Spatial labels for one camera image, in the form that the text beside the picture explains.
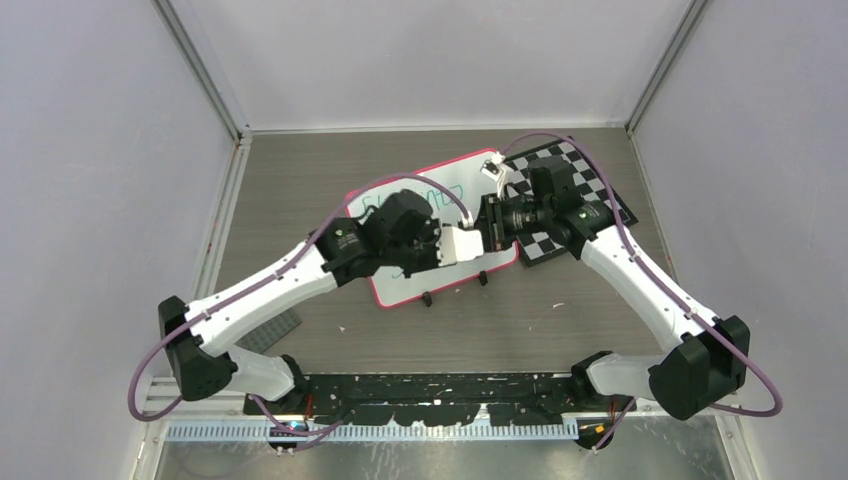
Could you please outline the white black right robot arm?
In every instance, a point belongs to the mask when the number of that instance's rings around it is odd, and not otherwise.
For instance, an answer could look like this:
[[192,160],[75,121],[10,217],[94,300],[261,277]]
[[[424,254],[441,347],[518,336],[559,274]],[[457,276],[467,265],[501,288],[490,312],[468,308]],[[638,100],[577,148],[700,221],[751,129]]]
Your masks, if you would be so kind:
[[749,349],[747,325],[736,316],[719,318],[692,300],[618,225],[616,210],[582,197],[562,158],[531,164],[528,195],[505,193],[511,170],[498,153],[481,172],[495,183],[494,192],[482,197],[474,224],[486,251],[502,250],[521,236],[548,235],[605,279],[662,349],[659,356],[601,351],[573,365],[570,392],[577,406],[596,410],[621,395],[653,400],[687,420],[745,384],[747,367],[738,356]]

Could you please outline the pink-framed whiteboard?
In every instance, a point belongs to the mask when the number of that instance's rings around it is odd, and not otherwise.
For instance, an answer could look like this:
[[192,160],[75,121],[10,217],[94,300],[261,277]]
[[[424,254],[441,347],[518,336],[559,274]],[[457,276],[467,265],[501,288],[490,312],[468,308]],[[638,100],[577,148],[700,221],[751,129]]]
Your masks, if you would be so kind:
[[[463,204],[477,214],[480,198],[495,188],[495,182],[480,172],[483,163],[490,159],[494,150],[484,149],[452,160],[419,169],[416,173],[430,178],[446,187]],[[352,202],[346,207],[351,217],[359,216],[371,207],[380,206],[392,193],[410,189],[426,198],[434,215],[444,222],[455,224],[461,211],[450,196],[441,190],[420,181],[400,179],[385,183],[357,196],[349,193]],[[487,273],[504,268],[518,260],[516,246],[497,253],[489,253],[472,261],[453,266],[416,273],[409,279],[397,267],[382,267],[369,278],[376,303],[383,308],[392,308],[418,300],[426,292],[433,294],[455,287],[465,281],[476,280],[482,271]]]

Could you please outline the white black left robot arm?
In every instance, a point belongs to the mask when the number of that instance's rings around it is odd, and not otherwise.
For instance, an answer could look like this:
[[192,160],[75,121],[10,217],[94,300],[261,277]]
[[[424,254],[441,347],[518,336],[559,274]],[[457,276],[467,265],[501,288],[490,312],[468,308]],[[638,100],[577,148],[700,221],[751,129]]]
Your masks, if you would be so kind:
[[307,398],[295,361],[238,346],[256,327],[297,304],[373,276],[382,267],[405,274],[443,266],[446,227],[429,202],[404,189],[368,213],[337,212],[292,251],[245,280],[199,300],[177,296],[157,307],[161,340],[179,398],[199,401],[229,389],[298,412]]

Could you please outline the black and white chessboard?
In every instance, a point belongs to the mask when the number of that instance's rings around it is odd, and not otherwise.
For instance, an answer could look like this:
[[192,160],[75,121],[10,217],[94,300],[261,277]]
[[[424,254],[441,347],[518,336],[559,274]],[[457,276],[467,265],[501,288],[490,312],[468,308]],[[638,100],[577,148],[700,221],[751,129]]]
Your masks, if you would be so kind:
[[[596,170],[571,144],[561,140],[550,141],[506,156],[505,163],[512,169],[504,190],[508,198],[532,195],[529,167],[531,163],[544,157],[557,157],[567,165],[576,190],[585,201],[602,201],[607,207],[611,206],[609,195]],[[517,242],[519,258],[528,268],[568,253],[565,247],[553,241],[544,232],[519,236]]]

